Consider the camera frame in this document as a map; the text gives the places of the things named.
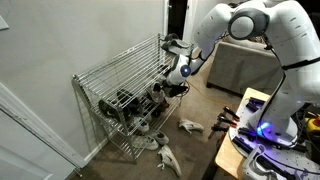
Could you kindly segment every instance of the doorway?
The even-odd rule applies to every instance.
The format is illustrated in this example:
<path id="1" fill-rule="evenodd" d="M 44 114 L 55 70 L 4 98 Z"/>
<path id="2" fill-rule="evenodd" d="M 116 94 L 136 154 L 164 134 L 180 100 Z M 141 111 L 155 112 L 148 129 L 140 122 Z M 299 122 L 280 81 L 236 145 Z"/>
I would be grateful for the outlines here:
<path id="1" fill-rule="evenodd" d="M 168 34 L 175 33 L 183 39 L 188 0 L 169 0 Z"/>

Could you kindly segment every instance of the wooden table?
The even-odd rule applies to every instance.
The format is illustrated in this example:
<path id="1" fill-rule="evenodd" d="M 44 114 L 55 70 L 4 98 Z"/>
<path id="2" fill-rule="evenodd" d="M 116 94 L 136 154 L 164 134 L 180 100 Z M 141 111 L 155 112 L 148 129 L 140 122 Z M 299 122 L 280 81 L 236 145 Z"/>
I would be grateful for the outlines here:
<path id="1" fill-rule="evenodd" d="M 255 97 L 255 98 L 266 101 L 270 96 L 262 92 L 259 92 L 257 90 L 254 90 L 252 88 L 247 88 L 241 100 L 240 106 L 237 110 L 237 114 L 242 110 L 242 108 L 246 108 L 245 107 L 246 99 L 249 99 L 250 97 Z M 244 162 L 244 160 L 245 160 L 244 157 L 233 146 L 229 137 L 229 133 L 227 133 L 217 153 L 217 156 L 215 158 L 215 163 L 221 169 L 223 169 L 224 171 L 232 175 L 234 178 L 241 179 L 242 163 Z"/>

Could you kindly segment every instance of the couch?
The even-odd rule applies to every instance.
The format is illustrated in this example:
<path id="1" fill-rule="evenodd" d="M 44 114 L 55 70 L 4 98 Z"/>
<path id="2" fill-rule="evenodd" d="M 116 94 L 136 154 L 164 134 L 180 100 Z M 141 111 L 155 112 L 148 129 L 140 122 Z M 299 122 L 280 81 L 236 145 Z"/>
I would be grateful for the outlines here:
<path id="1" fill-rule="evenodd" d="M 263 43 L 238 41 L 230 36 L 216 45 L 207 87 L 243 95 L 248 87 L 272 94 L 283 71 L 275 55 Z"/>

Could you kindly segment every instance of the chrome shelving unit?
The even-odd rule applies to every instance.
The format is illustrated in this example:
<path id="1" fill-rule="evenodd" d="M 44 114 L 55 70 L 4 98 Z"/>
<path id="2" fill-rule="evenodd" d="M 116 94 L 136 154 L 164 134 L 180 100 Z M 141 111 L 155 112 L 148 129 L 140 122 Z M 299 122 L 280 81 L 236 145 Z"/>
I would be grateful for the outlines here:
<path id="1" fill-rule="evenodd" d="M 161 39 L 164 37 L 160 34 L 150 37 L 110 60 L 74 75 L 72 80 L 74 89 L 85 102 L 90 115 L 103 126 L 108 139 L 134 160 L 144 150 L 143 147 L 132 146 L 133 138 L 136 137 L 134 135 L 139 135 L 137 128 L 158 106 L 146 97 L 146 89 L 170 70 L 174 58 L 173 54 L 161 49 Z M 119 99 L 119 90 L 126 90 L 130 95 Z M 142 103 L 144 116 L 140 118 L 143 121 L 140 124 L 128 125 L 125 123 L 122 109 L 134 98 L 139 98 Z M 98 106 L 100 100 L 117 110 L 120 121 L 102 114 Z M 167 98 L 170 107 L 159 118 L 149 122 L 150 128 L 159 130 L 179 105 L 180 100 L 181 98 Z"/>

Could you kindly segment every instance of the brown carpet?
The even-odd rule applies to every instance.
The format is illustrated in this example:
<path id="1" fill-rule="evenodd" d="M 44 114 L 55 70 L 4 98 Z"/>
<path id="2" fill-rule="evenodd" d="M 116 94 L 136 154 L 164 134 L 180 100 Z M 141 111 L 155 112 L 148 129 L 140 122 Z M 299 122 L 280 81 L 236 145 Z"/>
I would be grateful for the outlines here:
<path id="1" fill-rule="evenodd" d="M 220 133 L 216 133 L 208 140 L 211 126 L 216 123 L 217 115 L 227 105 L 236 110 L 241 98 L 224 91 L 206 88 L 207 76 L 212 65 L 212 58 L 206 62 L 201 71 L 188 79 L 203 95 L 194 87 L 183 97 L 182 104 L 168 118 L 160 129 L 170 139 L 168 146 L 174 153 L 180 164 L 183 180 L 198 180 L 202 178 L 215 150 L 216 141 Z M 187 118 L 198 122 L 205 127 L 201 134 L 193 132 L 191 135 L 178 128 L 180 118 Z M 144 150 L 137 159 L 137 164 L 132 164 L 126 156 L 123 156 L 117 148 L 108 143 L 92 161 L 83 168 L 80 173 L 82 179 L 95 180 L 171 180 L 178 179 L 175 172 L 165 167 L 164 170 L 157 168 L 161 163 L 159 151 Z"/>

